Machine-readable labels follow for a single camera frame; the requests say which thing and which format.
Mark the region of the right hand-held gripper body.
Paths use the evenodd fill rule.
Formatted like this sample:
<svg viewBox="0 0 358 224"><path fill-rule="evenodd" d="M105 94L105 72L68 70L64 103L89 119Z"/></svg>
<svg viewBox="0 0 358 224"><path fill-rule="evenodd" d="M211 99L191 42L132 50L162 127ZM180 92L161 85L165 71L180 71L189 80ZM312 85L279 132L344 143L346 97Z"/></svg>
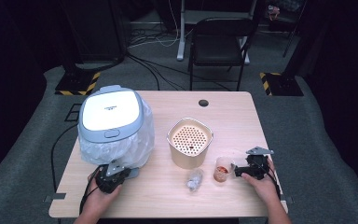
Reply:
<svg viewBox="0 0 358 224"><path fill-rule="evenodd" d="M269 155L274 151L263 147L254 147L246 151L248 166L245 173L260 180L269 172Z"/></svg>

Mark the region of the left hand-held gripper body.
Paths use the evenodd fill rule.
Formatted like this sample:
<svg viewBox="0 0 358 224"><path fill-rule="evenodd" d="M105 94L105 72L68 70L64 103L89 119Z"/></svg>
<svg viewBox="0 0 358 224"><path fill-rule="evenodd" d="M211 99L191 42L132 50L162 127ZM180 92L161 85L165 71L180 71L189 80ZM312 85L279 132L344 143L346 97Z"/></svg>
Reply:
<svg viewBox="0 0 358 224"><path fill-rule="evenodd" d="M118 161L100 165L95 177L97 186L104 193L112 193L124 182L122 178L127 175L122 175L120 172L126 169L130 168L121 165Z"/></svg>

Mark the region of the clear plastic cup red residue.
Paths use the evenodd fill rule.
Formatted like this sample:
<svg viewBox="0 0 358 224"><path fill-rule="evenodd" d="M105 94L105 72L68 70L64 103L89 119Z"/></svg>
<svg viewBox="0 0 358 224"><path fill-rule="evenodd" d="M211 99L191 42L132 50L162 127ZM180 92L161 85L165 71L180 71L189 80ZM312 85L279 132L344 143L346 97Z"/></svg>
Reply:
<svg viewBox="0 0 358 224"><path fill-rule="evenodd" d="M226 182L232 174L235 162L229 157L218 157L215 161L213 178L218 183Z"/></svg>

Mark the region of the white and grey-blue pedal bin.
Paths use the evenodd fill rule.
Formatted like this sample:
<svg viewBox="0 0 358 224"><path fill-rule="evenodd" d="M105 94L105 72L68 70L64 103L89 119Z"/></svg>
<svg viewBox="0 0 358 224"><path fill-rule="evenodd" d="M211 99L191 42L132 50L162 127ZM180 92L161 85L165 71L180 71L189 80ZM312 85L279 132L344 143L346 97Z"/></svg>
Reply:
<svg viewBox="0 0 358 224"><path fill-rule="evenodd" d="M126 139L139 131L144 122L140 95L119 85L102 87L81 106L78 129L91 143Z"/></svg>

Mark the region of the person's left hand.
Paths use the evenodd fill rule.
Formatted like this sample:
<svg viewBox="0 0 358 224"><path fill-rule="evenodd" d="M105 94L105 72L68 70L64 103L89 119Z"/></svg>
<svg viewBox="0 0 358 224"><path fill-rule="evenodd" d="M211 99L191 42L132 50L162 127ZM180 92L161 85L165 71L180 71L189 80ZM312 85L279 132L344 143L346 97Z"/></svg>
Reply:
<svg viewBox="0 0 358 224"><path fill-rule="evenodd" d="M112 193L102 192L96 184L95 178L90 177L88 198L84 204L83 212L101 216L117 198L122 186L119 185Z"/></svg>

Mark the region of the person's right hand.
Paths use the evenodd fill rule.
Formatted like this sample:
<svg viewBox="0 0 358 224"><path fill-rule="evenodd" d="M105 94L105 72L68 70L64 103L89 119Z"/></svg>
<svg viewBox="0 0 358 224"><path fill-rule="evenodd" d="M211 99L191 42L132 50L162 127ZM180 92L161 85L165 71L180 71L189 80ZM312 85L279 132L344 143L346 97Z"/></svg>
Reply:
<svg viewBox="0 0 358 224"><path fill-rule="evenodd" d="M257 180L250 175L242 175L242 178L254 187L257 195L264 203L270 201L280 201L276 188L276 180L274 174L275 167L272 160L268 160L268 165L269 171L263 179Z"/></svg>

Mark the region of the crumpled clear plastic wrapper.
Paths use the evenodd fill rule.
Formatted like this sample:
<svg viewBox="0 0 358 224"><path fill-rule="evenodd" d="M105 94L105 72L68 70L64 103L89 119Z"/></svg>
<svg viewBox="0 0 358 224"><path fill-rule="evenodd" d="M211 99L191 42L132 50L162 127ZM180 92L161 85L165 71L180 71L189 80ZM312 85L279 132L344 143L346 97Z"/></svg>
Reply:
<svg viewBox="0 0 358 224"><path fill-rule="evenodd" d="M186 186L190 191L197 191L200 188L200 185L203 180L203 170L196 168L190 171L188 179L186 181Z"/></svg>

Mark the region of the beige perforated basket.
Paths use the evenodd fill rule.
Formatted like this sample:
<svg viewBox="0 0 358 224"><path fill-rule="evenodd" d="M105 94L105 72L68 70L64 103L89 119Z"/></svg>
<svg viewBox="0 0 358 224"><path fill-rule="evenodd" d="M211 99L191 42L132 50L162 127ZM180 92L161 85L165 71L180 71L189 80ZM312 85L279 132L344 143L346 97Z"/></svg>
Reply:
<svg viewBox="0 0 358 224"><path fill-rule="evenodd" d="M167 133L173 162L183 169L200 167L213 141L213 131L202 122L183 118Z"/></svg>

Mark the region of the black stand base striped tape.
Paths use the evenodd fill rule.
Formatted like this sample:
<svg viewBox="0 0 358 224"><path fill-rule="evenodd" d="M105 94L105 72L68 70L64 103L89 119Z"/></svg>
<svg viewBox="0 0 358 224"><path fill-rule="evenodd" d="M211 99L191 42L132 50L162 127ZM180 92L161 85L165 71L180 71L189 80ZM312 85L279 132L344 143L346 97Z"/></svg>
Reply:
<svg viewBox="0 0 358 224"><path fill-rule="evenodd" d="M90 95L101 73L76 72L65 73L55 88L59 95Z"/></svg>
<svg viewBox="0 0 358 224"><path fill-rule="evenodd" d="M268 96L303 96L294 77L280 73L260 73L263 88Z"/></svg>

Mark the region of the black folding chair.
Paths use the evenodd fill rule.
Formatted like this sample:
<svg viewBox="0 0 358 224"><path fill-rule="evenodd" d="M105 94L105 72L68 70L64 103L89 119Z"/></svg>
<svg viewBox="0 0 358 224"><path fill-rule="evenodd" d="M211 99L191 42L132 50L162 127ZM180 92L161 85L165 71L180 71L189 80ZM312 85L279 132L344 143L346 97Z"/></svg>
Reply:
<svg viewBox="0 0 358 224"><path fill-rule="evenodd" d="M208 18L199 21L194 29L190 43L187 71L189 89L196 82L194 67L222 67L228 70L240 68L236 90L240 88L245 65L245 56L257 30L258 21L248 18Z"/></svg>

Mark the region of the dark cabinet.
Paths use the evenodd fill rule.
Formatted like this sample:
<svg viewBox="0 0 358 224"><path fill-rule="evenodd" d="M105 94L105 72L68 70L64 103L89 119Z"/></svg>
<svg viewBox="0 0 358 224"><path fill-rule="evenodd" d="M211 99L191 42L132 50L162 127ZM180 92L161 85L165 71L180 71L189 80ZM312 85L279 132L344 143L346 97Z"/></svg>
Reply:
<svg viewBox="0 0 358 224"><path fill-rule="evenodd" d="M125 57L125 22L119 0L65 0L83 62L117 62Z"/></svg>

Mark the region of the white metal desk frame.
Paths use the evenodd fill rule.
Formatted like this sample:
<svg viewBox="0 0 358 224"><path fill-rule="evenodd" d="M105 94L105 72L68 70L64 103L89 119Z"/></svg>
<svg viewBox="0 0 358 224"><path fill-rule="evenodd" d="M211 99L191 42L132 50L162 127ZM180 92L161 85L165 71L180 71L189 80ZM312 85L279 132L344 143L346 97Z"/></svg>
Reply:
<svg viewBox="0 0 358 224"><path fill-rule="evenodd" d="M179 46L177 50L176 60L178 62L181 62L185 58L187 24L194 25L204 19L216 17L244 17L251 19L255 14L255 5L257 0L244 1L249 5L249 7L247 7L246 9L236 9L235 11L229 11L228 9L187 9L186 0L181 0Z"/></svg>

